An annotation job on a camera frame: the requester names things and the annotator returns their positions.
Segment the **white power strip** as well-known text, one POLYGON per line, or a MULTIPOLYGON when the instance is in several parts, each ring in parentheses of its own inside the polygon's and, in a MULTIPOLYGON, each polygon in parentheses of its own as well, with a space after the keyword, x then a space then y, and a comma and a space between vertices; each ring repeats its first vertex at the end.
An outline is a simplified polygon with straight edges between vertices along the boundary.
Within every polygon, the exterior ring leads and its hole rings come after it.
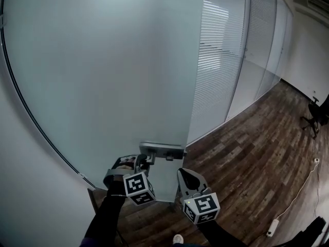
POLYGON ((275 231, 278 227, 279 224, 279 219, 291 208, 292 204, 295 202, 295 200, 298 198, 300 192, 302 191, 302 189, 304 188, 305 184, 307 183, 308 179, 310 178, 311 174, 316 170, 317 166, 320 163, 320 159, 319 158, 315 158, 314 159, 314 167, 313 169, 309 172, 307 178, 305 179, 304 183, 302 184, 302 186, 300 187, 300 189, 298 190, 296 196, 291 200, 290 204, 286 207, 286 209, 279 214, 275 219, 272 220, 272 223, 269 227, 269 229, 267 230, 266 236, 267 237, 272 237, 275 234, 275 231))

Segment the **glass partition with blinds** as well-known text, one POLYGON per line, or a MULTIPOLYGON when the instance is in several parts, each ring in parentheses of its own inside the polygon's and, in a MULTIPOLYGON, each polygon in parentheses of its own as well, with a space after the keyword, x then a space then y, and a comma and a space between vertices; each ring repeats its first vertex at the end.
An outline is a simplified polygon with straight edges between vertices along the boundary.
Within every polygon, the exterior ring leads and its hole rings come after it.
POLYGON ((293 0, 203 0, 188 144, 236 117, 282 78, 293 0))

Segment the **black office chair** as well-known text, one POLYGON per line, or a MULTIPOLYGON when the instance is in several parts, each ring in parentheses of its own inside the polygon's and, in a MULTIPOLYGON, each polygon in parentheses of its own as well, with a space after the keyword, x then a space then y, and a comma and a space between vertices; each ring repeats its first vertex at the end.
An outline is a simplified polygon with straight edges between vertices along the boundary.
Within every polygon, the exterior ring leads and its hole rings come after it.
POLYGON ((313 139, 316 139, 319 132, 318 124, 320 124, 320 126, 325 126, 329 123, 329 94, 321 105, 317 105, 319 100, 316 97, 313 96, 313 99, 314 100, 308 105, 310 115, 312 116, 311 119, 304 116, 301 116, 300 119, 308 123, 306 126, 302 127, 302 130, 310 127, 314 133, 313 139))

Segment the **person's right forearm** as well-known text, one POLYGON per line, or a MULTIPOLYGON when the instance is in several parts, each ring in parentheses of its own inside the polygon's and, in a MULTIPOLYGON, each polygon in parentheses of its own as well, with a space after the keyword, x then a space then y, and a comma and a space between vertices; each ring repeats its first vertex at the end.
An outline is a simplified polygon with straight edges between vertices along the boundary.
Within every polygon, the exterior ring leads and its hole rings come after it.
POLYGON ((215 220, 201 223, 197 228, 212 247, 247 247, 245 243, 220 227, 215 220))

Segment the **person's left hand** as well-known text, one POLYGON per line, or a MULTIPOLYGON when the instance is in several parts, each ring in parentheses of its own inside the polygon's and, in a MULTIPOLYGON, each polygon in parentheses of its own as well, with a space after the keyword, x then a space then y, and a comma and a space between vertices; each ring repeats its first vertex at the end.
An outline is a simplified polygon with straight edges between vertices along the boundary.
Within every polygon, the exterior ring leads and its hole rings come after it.
POLYGON ((119 163, 117 169, 134 170, 134 163, 135 163, 135 158, 134 157, 124 159, 119 163))

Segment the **ceiling air vent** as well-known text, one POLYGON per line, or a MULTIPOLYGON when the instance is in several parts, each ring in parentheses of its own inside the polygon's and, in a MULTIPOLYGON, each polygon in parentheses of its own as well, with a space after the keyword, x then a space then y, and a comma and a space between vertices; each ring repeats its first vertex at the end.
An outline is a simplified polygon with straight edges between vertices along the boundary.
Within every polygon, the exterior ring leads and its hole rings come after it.
POLYGON ((322 0, 294 0, 294 3, 307 7, 318 13, 329 15, 329 4, 322 0))

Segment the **metal door lever handle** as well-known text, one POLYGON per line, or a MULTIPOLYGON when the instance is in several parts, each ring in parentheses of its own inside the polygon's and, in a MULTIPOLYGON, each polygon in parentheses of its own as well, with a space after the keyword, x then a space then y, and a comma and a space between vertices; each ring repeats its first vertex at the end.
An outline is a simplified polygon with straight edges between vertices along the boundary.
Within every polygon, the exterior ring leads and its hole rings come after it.
POLYGON ((181 145, 159 144, 141 142, 140 153, 148 157, 147 162, 154 165, 156 158, 164 158, 166 161, 183 160, 187 155, 185 148, 181 145))

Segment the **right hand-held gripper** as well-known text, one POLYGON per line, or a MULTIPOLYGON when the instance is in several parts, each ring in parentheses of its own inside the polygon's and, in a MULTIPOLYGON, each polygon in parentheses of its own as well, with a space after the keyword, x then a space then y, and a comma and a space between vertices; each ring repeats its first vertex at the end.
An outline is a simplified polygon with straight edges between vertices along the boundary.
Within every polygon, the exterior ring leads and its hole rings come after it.
POLYGON ((193 170, 179 168, 177 180, 182 212, 187 218, 195 225, 214 220, 221 208, 206 179, 193 170))

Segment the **frosted glass door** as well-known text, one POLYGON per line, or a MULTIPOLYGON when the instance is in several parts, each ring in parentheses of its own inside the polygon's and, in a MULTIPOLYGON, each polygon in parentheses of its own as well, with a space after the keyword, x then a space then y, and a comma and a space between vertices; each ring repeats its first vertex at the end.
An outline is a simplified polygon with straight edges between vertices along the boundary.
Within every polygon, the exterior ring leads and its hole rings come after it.
POLYGON ((96 187, 141 142, 188 141, 203 0, 5 0, 11 68, 41 130, 96 187))

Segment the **person's left forearm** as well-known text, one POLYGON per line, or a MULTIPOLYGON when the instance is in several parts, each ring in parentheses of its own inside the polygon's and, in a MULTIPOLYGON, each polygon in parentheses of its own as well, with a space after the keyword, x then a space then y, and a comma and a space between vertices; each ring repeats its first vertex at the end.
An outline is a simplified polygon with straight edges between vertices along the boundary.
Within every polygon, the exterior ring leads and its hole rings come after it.
POLYGON ((118 218, 125 203, 122 181, 112 181, 79 247, 114 247, 118 218))

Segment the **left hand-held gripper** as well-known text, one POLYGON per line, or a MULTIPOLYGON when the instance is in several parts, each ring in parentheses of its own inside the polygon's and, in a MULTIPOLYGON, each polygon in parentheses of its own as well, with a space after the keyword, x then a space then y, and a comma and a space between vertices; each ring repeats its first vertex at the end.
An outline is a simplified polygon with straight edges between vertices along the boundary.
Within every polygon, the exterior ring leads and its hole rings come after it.
POLYGON ((109 188, 114 178, 122 178, 125 193, 136 206, 150 203, 156 200, 154 188, 148 180, 150 164, 145 154, 133 154, 120 157, 113 167, 109 169, 103 179, 104 185, 109 188), (134 170, 117 169, 119 163, 128 158, 135 158, 134 170))

